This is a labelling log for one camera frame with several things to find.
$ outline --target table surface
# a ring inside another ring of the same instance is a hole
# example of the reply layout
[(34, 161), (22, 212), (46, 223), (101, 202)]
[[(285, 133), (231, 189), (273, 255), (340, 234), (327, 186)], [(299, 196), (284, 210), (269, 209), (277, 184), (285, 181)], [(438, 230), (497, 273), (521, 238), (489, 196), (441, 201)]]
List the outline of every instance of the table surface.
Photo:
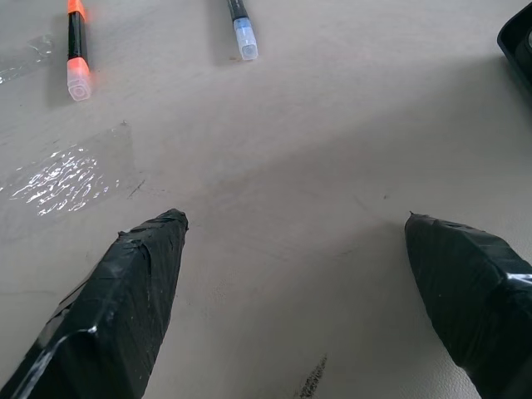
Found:
[[(301, 397), (325, 356), (315, 397), (477, 398), (402, 229), (431, 214), (532, 259), (531, 105), (496, 45), (526, 4), (248, 0), (242, 62), (224, 0), (86, 0), (95, 90), (75, 103), (66, 2), (0, 0), (0, 64), (21, 70), (0, 85), (0, 383), (116, 232), (175, 207), (190, 231), (146, 398)], [(34, 200), (80, 149), (87, 201)]]

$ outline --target blue marker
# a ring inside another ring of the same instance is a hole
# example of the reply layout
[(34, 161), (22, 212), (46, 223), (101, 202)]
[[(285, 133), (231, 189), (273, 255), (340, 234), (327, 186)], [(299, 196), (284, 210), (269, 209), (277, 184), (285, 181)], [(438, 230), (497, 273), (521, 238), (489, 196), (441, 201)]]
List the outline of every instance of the blue marker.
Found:
[(233, 18), (236, 41), (239, 44), (240, 54), (245, 61), (254, 60), (259, 56), (257, 40), (251, 27), (248, 12), (244, 7), (243, 0), (227, 0), (231, 18)]

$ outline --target marker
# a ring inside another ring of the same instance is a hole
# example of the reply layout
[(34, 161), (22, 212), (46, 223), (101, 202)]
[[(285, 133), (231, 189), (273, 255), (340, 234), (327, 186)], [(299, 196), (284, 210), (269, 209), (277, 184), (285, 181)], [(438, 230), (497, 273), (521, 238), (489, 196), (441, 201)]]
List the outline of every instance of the marker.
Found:
[(248, 12), (244, 7), (243, 0), (227, 0), (231, 18), (233, 18), (236, 41), (239, 44), (240, 54), (245, 61), (254, 60), (259, 56), (257, 40), (251, 27)]
[(91, 74), (87, 63), (86, 13), (81, 0), (68, 0), (68, 63), (66, 84), (75, 101), (91, 96)]

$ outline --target orange marker cap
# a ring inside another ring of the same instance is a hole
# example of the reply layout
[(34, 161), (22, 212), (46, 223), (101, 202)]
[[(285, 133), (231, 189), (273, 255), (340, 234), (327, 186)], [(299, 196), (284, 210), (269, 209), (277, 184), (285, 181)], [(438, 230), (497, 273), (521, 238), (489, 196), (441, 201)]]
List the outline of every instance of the orange marker cap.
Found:
[(83, 19), (86, 21), (85, 8), (81, 0), (68, 0), (68, 13), (78, 11)]
[(66, 63), (66, 68), (69, 70), (75, 70), (77, 73), (84, 76), (89, 76), (89, 66), (82, 57), (72, 58)]

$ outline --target tape-wrapped object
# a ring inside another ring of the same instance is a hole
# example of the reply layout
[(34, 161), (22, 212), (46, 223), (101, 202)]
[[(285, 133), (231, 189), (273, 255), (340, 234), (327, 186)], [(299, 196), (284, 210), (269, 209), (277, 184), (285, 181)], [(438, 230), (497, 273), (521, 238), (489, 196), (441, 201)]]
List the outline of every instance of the tape-wrapped object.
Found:
[(532, 91), (532, 3), (504, 25), (497, 42), (517, 76)]
[(413, 214), (411, 269), (432, 326), (484, 399), (532, 397), (532, 267), (501, 238)]
[(59, 305), (1, 399), (141, 398), (170, 322), (188, 222), (171, 209), (120, 232)]

